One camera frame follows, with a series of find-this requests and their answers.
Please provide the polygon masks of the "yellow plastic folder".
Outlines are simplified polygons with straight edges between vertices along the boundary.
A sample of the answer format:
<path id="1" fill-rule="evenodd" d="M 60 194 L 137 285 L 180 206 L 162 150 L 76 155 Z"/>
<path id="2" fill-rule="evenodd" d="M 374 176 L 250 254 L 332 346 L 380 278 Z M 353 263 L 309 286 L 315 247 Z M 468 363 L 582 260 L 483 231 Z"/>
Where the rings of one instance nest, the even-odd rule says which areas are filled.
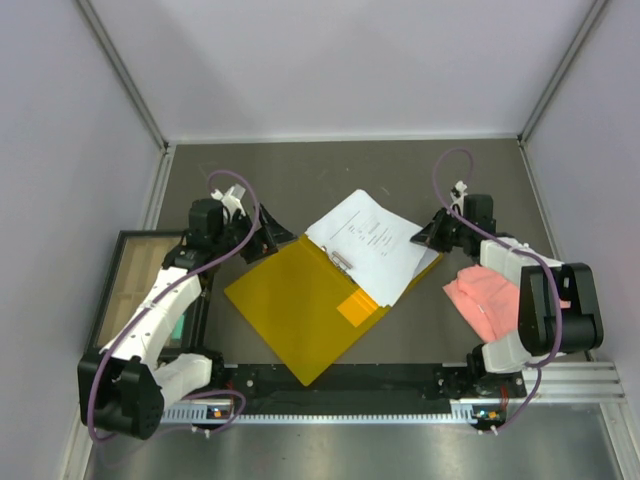
<path id="1" fill-rule="evenodd" d="M 307 236 L 252 268 L 225 295 L 304 386 L 391 310 Z"/>

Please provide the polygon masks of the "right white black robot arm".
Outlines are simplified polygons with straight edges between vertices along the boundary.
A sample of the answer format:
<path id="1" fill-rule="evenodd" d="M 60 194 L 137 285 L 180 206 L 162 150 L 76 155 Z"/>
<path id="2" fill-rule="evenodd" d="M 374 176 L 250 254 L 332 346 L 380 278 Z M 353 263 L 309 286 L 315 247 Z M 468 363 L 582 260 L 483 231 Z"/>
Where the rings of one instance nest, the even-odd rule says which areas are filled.
<path id="1" fill-rule="evenodd" d="M 498 231 L 491 196 L 459 195 L 411 241 L 439 253 L 459 248 L 474 262 L 443 288 L 482 340 L 466 357 L 474 393 L 490 395 L 506 375 L 602 344 L 590 267 L 547 258 Z"/>

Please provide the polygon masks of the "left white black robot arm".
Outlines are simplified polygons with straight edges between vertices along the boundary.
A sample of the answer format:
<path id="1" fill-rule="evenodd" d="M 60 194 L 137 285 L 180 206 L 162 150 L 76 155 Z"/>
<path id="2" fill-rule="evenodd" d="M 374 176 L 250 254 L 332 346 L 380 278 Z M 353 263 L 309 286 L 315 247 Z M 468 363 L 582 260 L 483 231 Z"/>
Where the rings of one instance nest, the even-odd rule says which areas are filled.
<path id="1" fill-rule="evenodd" d="M 165 411 L 192 392 L 220 394 L 227 374 L 214 355 L 181 353 L 160 365 L 165 343 L 191 305 L 210 294 L 221 263 L 235 255 L 253 263 L 296 238 L 264 206 L 249 217 L 235 197 L 194 201 L 187 229 L 133 316 L 78 364 L 81 420 L 90 434 L 103 430 L 146 440 Z"/>

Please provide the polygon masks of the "white paper stack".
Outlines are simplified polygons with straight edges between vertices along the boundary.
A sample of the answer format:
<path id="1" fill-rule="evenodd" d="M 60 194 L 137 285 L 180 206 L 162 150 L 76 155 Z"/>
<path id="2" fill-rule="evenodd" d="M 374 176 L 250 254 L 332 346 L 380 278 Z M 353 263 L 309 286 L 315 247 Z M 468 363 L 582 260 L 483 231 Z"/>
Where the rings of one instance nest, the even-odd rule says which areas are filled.
<path id="1" fill-rule="evenodd" d="M 421 227 L 383 208 L 358 189 L 306 230 L 321 249 L 349 261 L 355 283 L 380 307 L 394 306 L 409 284 L 440 254 L 410 242 Z"/>

